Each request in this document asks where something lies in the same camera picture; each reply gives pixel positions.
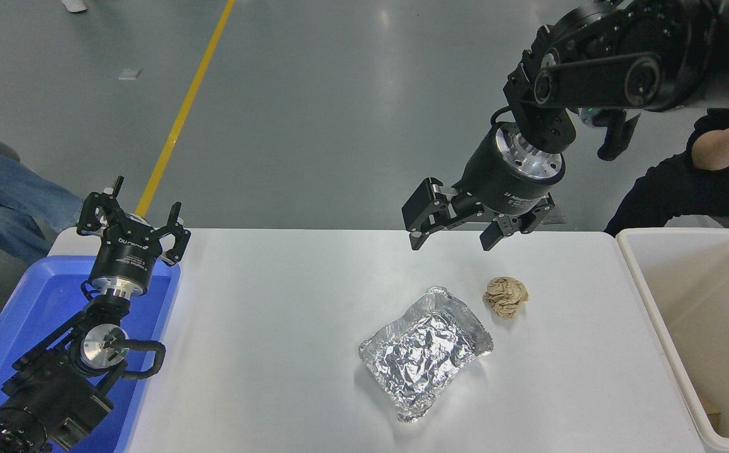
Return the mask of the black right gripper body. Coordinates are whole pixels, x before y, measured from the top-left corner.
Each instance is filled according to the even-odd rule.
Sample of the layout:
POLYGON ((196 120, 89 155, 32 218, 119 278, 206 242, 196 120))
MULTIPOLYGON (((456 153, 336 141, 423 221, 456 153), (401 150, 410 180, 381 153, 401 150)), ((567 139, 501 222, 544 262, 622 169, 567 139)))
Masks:
POLYGON ((493 127, 471 155, 461 191, 505 215, 522 215, 560 181, 560 154, 537 149, 517 127, 493 127))

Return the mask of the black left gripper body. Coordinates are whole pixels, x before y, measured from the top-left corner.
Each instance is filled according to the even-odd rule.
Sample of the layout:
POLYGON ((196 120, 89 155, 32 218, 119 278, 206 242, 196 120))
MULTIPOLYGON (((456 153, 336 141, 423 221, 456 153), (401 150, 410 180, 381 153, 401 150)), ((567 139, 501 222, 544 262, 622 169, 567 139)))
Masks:
POLYGON ((143 296, 148 291, 155 261, 161 253, 149 225, 106 227, 90 274, 90 286, 101 293, 117 290, 120 296, 143 296))

